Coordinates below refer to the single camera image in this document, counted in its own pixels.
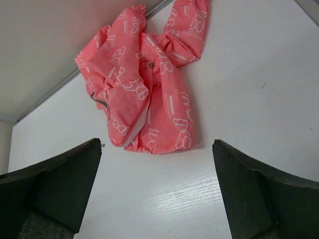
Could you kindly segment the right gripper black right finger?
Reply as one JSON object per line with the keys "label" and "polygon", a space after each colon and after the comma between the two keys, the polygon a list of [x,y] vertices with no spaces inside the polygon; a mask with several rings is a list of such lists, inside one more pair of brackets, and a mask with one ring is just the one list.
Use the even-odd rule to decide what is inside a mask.
{"label": "right gripper black right finger", "polygon": [[222,140],[212,146],[234,239],[317,239],[319,184],[254,159]]}

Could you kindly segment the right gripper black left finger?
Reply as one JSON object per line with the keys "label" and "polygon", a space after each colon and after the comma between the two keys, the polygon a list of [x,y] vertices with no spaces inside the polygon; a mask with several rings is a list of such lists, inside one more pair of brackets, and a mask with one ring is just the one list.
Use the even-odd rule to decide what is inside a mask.
{"label": "right gripper black left finger", "polygon": [[2,239],[72,239],[79,233],[101,159],[93,138],[0,176]]}

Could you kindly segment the pink hooded kids jacket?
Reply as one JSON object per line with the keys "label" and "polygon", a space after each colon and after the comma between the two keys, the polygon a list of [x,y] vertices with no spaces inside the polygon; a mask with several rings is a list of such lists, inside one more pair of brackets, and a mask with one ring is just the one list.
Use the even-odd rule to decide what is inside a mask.
{"label": "pink hooded kids jacket", "polygon": [[126,8],[75,57],[114,146],[150,154],[194,148],[190,97],[179,68],[201,58],[209,8],[208,0],[175,1],[159,35],[145,31],[145,5]]}

